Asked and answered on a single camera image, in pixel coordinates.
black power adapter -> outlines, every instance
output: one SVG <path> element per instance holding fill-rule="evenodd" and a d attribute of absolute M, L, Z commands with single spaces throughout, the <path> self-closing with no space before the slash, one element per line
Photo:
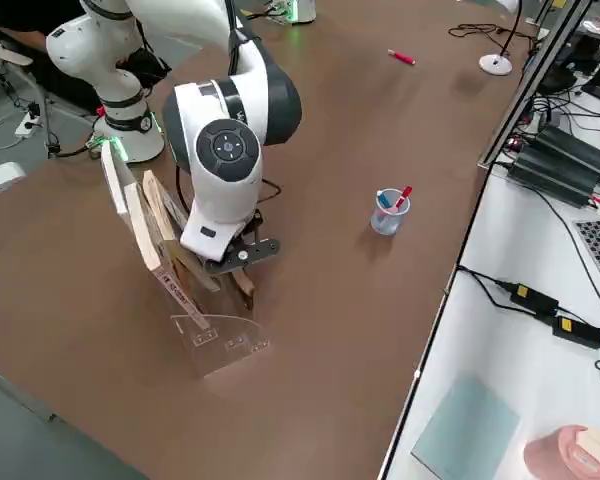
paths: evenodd
<path fill-rule="evenodd" d="M 556 337 L 594 350 L 600 348 L 600 328 L 556 315 L 559 310 L 559 302 L 555 298 L 522 283 L 502 280 L 495 280 L 495 283 L 511 294 L 511 302 L 530 310 L 538 320 L 549 325 Z"/>

person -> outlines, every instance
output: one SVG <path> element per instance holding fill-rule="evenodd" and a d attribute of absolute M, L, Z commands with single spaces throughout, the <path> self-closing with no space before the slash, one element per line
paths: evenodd
<path fill-rule="evenodd" d="M 33 60 L 27 68 L 45 90 L 95 113 L 101 102 L 93 87 L 61 72 L 46 51 L 47 35 L 84 14 L 78 0 L 0 0 L 0 42 Z M 145 49 L 132 54 L 119 68 L 135 74 L 145 88 L 153 87 L 170 70 Z"/>

table surface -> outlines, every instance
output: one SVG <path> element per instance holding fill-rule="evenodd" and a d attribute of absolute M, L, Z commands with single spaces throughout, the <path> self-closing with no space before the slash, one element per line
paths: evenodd
<path fill-rule="evenodd" d="M 265 152 L 284 192 L 262 205 L 264 234 L 282 251 L 250 275 L 273 347 L 204 380 L 97 163 L 47 162 L 1 194 L 0 374 L 154 479 L 377 475 L 483 181 L 476 162 L 518 82 L 479 69 L 488 39 L 447 29 L 504 21 L 455 0 L 322 0 L 314 24 L 255 24 L 304 109 Z M 170 78 L 226 65 L 203 50 Z M 172 86 L 156 88 L 156 111 Z M 172 187 L 166 153 L 142 168 Z M 406 224 L 375 235 L 374 192 L 405 183 Z"/>
<path fill-rule="evenodd" d="M 571 95 L 571 99 L 600 112 L 600 100 L 588 94 Z M 573 105 L 568 108 L 580 111 Z M 580 128 L 600 129 L 600 118 L 571 121 L 576 137 L 600 148 L 600 132 Z M 566 117 L 561 127 L 569 131 Z M 500 160 L 509 161 L 504 155 Z M 600 301 L 563 225 L 537 194 L 505 180 L 505 175 L 502 167 L 494 167 L 461 264 L 494 278 L 530 285 L 600 327 Z M 576 209 L 548 198 L 569 225 L 600 290 L 600 272 L 573 225 L 578 220 L 600 219 L 600 208 L 598 212 Z M 496 301 L 508 303 L 506 294 L 490 282 L 486 285 Z M 600 360 L 600 350 L 565 342 L 540 322 L 494 308 L 471 276 L 457 273 L 386 478 L 436 478 L 410 453 L 454 380 L 468 373 L 520 416 L 495 480 L 532 480 L 522 461 L 529 441 L 568 424 L 600 429 L 596 360 Z"/>

desk lamp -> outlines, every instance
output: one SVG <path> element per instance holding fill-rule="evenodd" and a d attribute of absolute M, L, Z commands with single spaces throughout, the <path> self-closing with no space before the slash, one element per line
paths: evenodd
<path fill-rule="evenodd" d="M 517 6 L 516 21 L 513 24 L 509 38 L 502 46 L 500 53 L 492 53 L 485 55 L 480 58 L 480 68 L 491 75 L 509 75 L 513 66 L 505 54 L 507 53 L 507 47 L 511 43 L 513 36 L 516 34 L 518 23 L 520 22 L 520 16 L 522 15 L 522 0 L 498 0 L 498 3 L 504 5 L 507 10 L 513 12 Z"/>

marker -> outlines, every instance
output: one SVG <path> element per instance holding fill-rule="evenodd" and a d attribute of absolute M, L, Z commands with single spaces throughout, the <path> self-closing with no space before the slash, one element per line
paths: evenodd
<path fill-rule="evenodd" d="M 404 201 L 409 197 L 409 195 L 411 195 L 412 190 L 413 188 L 411 187 L 407 187 L 404 189 L 404 192 L 402 192 L 402 195 L 400 195 L 400 198 L 396 202 L 396 208 L 400 208 L 402 206 Z"/>
<path fill-rule="evenodd" d="M 401 62 L 408 63 L 409 65 L 415 65 L 416 64 L 416 61 L 413 58 L 407 57 L 403 53 L 396 52 L 395 50 L 387 50 L 387 52 L 389 52 L 389 55 L 391 55 L 394 58 L 397 58 Z"/>
<path fill-rule="evenodd" d="M 376 195 L 378 197 L 380 205 L 382 205 L 384 208 L 391 208 L 391 203 L 389 202 L 389 200 L 387 200 L 387 197 L 384 196 L 384 193 L 382 191 L 378 190 L 378 193 Z"/>

